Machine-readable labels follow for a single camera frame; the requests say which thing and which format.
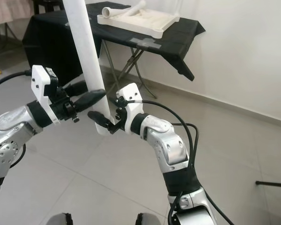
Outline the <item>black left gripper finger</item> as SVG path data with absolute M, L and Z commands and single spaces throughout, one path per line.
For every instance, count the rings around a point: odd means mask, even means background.
M 95 105 L 105 96 L 106 92 L 104 89 L 85 92 L 85 94 L 82 94 L 76 101 L 74 101 L 74 108 L 77 111 L 84 111 L 87 108 L 90 108 Z
M 86 81 L 79 81 L 76 83 L 69 84 L 67 86 L 68 96 L 80 96 L 88 92 Z

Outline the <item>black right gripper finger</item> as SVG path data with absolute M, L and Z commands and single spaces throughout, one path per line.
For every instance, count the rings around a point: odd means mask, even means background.
M 110 134 L 115 133 L 115 125 L 104 114 L 97 111 L 89 111 L 88 117 L 92 119 L 98 126 L 105 128 Z

